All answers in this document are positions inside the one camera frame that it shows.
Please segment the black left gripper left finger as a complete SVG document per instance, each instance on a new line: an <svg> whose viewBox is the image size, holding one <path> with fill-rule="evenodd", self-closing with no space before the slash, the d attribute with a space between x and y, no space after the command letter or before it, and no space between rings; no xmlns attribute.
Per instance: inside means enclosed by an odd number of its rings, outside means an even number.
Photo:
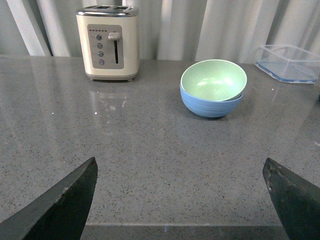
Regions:
<svg viewBox="0 0 320 240"><path fill-rule="evenodd" d="M0 224L2 240L79 240L98 177L91 157L29 205Z"/></svg>

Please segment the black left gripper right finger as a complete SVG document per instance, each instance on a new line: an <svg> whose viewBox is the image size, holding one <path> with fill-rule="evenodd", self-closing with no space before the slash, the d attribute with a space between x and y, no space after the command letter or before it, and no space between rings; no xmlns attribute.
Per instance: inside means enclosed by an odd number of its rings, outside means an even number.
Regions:
<svg viewBox="0 0 320 240"><path fill-rule="evenodd" d="M262 174L273 206L290 240L320 238L320 188L267 158Z"/></svg>

